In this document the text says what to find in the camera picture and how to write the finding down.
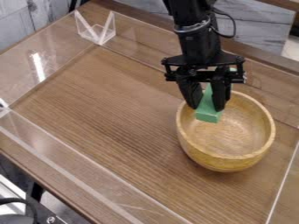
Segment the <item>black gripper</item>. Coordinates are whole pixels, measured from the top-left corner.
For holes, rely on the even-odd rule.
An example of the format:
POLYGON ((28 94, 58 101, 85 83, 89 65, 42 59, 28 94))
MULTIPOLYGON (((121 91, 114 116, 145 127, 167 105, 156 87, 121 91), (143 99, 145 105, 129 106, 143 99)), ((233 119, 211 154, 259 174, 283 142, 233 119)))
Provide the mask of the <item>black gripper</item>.
POLYGON ((213 108, 220 112, 229 100, 231 83, 245 82, 245 60, 221 50, 217 21, 213 17, 205 17, 192 25, 176 25, 173 33, 179 38, 181 54, 161 60, 165 80, 176 81, 181 96, 192 109, 199 107, 203 97, 199 82, 209 82, 213 108), (224 68, 223 74, 216 76, 216 71, 208 71, 209 67, 224 68), (177 76, 180 71, 184 71, 183 76, 177 76))

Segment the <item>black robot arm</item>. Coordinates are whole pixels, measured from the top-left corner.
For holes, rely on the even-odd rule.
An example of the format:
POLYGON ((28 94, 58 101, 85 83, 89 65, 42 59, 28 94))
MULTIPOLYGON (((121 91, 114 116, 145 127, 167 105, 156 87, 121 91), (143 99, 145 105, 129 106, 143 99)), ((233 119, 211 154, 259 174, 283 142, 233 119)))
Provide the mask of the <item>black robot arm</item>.
POLYGON ((211 85, 211 102, 216 111, 225 108, 231 84, 245 82, 241 56, 221 50, 216 14, 229 17, 213 6, 216 0, 163 0, 173 20, 181 54, 163 58, 164 77, 175 81, 187 105, 196 109, 203 100, 201 82, 211 85))

